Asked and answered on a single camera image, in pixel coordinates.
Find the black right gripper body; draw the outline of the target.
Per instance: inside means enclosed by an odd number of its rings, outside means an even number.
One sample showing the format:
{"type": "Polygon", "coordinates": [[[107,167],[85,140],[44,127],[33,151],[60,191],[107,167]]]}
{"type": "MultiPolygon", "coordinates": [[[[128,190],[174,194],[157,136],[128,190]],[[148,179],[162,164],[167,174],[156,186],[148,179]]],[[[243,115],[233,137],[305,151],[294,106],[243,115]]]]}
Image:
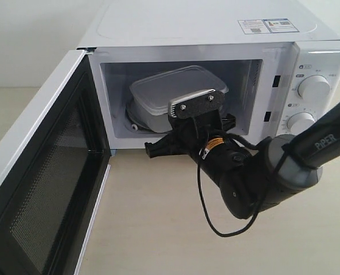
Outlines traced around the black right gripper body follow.
{"type": "Polygon", "coordinates": [[[226,136],[219,113],[169,118],[175,141],[211,178],[242,167],[251,153],[226,136]]]}

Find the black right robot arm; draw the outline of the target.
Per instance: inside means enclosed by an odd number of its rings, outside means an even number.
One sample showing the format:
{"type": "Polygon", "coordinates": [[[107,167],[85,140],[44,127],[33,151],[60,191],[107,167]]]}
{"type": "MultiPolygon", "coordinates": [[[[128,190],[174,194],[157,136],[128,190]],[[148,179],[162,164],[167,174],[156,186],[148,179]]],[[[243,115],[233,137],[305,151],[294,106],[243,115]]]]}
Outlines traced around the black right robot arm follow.
{"type": "Polygon", "coordinates": [[[298,135],[251,144],[231,133],[233,115],[220,115],[222,92],[209,89],[170,103],[171,130],[146,143],[149,157],[188,155],[220,189],[238,219],[277,206],[316,185],[325,163],[340,156],[340,102],[298,135]]]}

